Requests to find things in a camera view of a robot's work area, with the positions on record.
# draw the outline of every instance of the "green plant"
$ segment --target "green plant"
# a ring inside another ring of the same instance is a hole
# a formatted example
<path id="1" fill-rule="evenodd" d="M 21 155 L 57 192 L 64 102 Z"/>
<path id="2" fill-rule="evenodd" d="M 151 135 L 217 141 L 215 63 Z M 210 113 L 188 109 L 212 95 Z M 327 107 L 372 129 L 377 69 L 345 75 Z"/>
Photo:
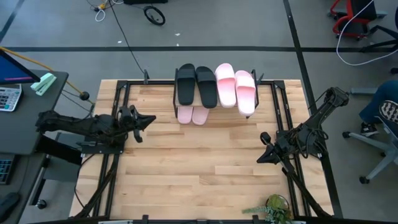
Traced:
<path id="1" fill-rule="evenodd" d="M 248 208 L 242 211 L 243 213 L 265 213 L 266 221 L 275 224 L 286 224 L 291 220 L 291 213 L 289 204 L 286 199 L 280 195 L 271 195 L 266 203 L 266 206 L 255 208 Z"/>

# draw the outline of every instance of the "white cable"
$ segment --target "white cable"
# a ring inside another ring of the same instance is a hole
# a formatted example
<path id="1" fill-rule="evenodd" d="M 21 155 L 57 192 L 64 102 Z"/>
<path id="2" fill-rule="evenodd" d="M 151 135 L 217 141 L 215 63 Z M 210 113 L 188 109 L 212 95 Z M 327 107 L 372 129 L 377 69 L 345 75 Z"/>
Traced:
<path id="1" fill-rule="evenodd" d="M 123 4 L 124 3 L 124 1 L 118 2 L 118 0 L 116 0 L 116 1 L 112 0 L 112 2 L 115 3 L 115 4 Z"/>
<path id="2" fill-rule="evenodd" d="M 98 15 L 99 15 L 101 12 L 103 12 L 103 13 L 104 13 L 104 17 L 102 17 L 102 19 L 98 19 Z M 101 22 L 101 21 L 103 21 L 103 20 L 105 19 L 105 17 L 106 17 L 106 13 L 105 13 L 105 11 L 104 11 L 104 10 L 102 10 L 102 9 L 99 9 L 99 11 L 97 12 L 97 15 L 95 15 L 95 21 L 97 21 L 97 22 Z"/>
<path id="3" fill-rule="evenodd" d="M 396 51 L 391 52 L 391 53 L 389 53 L 389 54 L 387 54 L 387 55 L 385 55 L 385 56 L 382 56 L 382 57 L 379 57 L 379 58 L 375 58 L 375 59 L 372 59 L 372 60 L 367 61 L 367 62 L 358 63 L 358 64 L 352 64 L 352 63 L 346 62 L 346 61 L 340 56 L 340 54 L 338 53 L 338 47 L 339 47 L 339 45 L 340 45 L 340 40 L 341 40 L 341 37 L 343 36 L 343 32 L 344 32 L 344 30 L 346 29 L 347 25 L 348 25 L 353 19 L 355 19 L 357 16 L 359 16 L 367 7 L 369 7 L 369 6 L 372 4 L 372 2 L 374 2 L 374 0 L 372 0 L 371 2 L 369 2 L 368 5 L 366 5 L 359 13 L 357 13 L 357 15 L 355 15 L 352 19 L 350 19 L 350 20 L 347 22 L 347 24 L 344 26 L 343 30 L 340 32 L 340 36 L 339 36 L 339 38 L 338 38 L 337 47 L 336 47 L 336 53 L 337 53 L 337 56 L 338 56 L 344 63 L 346 63 L 347 65 L 351 65 L 351 66 L 366 65 L 367 63 L 371 63 L 371 62 L 374 62 L 374 61 L 376 61 L 376 60 L 380 60 L 380 59 L 382 59 L 382 58 L 386 58 L 386 57 L 388 57 L 388 56 L 390 56 L 390 55 L 393 55 L 393 54 L 395 54 L 396 52 L 398 52 L 398 49 L 397 49 Z"/>

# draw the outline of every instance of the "gray floor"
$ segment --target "gray floor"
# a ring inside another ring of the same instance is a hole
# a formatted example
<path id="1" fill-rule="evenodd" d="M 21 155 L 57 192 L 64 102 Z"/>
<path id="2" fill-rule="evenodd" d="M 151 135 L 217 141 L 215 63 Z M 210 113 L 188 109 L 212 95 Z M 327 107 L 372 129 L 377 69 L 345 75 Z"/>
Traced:
<path id="1" fill-rule="evenodd" d="M 326 16 L 332 0 L 289 2 L 302 47 L 336 46 L 335 35 L 331 32 L 334 20 Z M 17 0 L 0 1 L 0 29 L 16 4 Z M 114 7 L 131 46 L 294 46 L 283 1 L 170 0 L 168 4 L 157 6 L 167 18 L 162 27 L 148 23 L 142 11 L 135 7 L 123 4 Z M 389 15 L 372 25 L 396 30 L 394 13 L 397 6 L 395 0 L 376 0 L 377 9 L 387 11 Z M 0 44 L 5 47 L 125 47 L 112 11 L 108 9 L 106 13 L 103 22 L 95 22 L 95 12 L 83 0 L 25 0 Z M 377 33 L 360 42 L 343 39 L 341 46 L 360 47 L 389 39 L 385 34 Z M 70 81 L 90 92 L 92 99 L 96 97 L 101 79 L 142 77 L 129 52 L 23 54 L 55 70 L 68 72 Z M 173 78 L 175 68 L 183 63 L 206 65 L 214 70 L 223 62 L 233 64 L 236 69 L 255 68 L 268 79 L 302 78 L 295 52 L 162 51 L 136 52 L 135 55 L 151 78 Z M 398 64 L 396 55 L 362 67 L 345 65 L 335 53 L 304 52 L 303 56 L 315 97 L 330 86 L 344 90 L 356 86 L 376 87 L 395 78 L 388 71 Z M 342 56 L 355 63 L 380 54 L 344 53 Z M 21 63 L 28 68 L 39 68 L 31 63 Z M 398 167 L 391 165 L 371 184 L 361 185 L 358 177 L 366 175 L 382 158 L 374 148 L 341 137 L 342 131 L 359 131 L 358 113 L 368 101 L 366 97 L 352 97 L 348 106 L 337 109 L 324 122 L 323 128 L 330 136 L 327 145 L 336 187 L 345 218 L 398 222 Z M 60 99 L 56 110 L 66 115 L 86 115 L 86 111 L 65 98 Z M 21 223 L 66 218 L 73 187 L 74 183 L 47 183 L 42 198 L 48 201 L 49 207 L 42 211 L 27 207 Z"/>

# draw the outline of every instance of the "light pink slipper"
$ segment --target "light pink slipper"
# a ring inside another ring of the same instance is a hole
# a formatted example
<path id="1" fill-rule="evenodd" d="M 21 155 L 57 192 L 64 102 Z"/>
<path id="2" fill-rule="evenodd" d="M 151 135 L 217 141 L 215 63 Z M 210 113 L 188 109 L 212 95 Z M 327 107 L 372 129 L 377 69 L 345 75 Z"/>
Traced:
<path id="1" fill-rule="evenodd" d="M 236 104 L 234 69 L 228 63 L 218 66 L 215 72 L 220 103 L 225 108 Z"/>
<path id="2" fill-rule="evenodd" d="M 204 125 L 207 120 L 207 115 L 209 114 L 209 109 L 202 106 L 196 106 L 192 113 L 192 122 L 195 125 Z"/>
<path id="3" fill-rule="evenodd" d="M 238 99 L 238 109 L 241 115 L 250 116 L 254 114 L 256 84 L 250 73 L 247 71 L 237 71 L 236 79 L 236 97 Z"/>
<path id="4" fill-rule="evenodd" d="M 189 124 L 191 122 L 193 106 L 179 106 L 177 111 L 177 118 L 180 124 Z"/>

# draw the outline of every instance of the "black slipper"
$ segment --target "black slipper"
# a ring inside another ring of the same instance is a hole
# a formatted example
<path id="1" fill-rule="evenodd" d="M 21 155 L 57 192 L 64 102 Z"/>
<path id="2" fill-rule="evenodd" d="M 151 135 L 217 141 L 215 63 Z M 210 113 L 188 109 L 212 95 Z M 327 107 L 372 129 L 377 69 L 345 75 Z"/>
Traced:
<path id="1" fill-rule="evenodd" d="M 182 65 L 177 72 L 177 94 L 181 105 L 193 103 L 195 81 L 195 67 L 192 64 Z"/>
<path id="2" fill-rule="evenodd" d="M 217 106 L 216 76 L 210 68 L 204 66 L 197 68 L 196 75 L 202 105 L 208 109 L 215 108 Z"/>

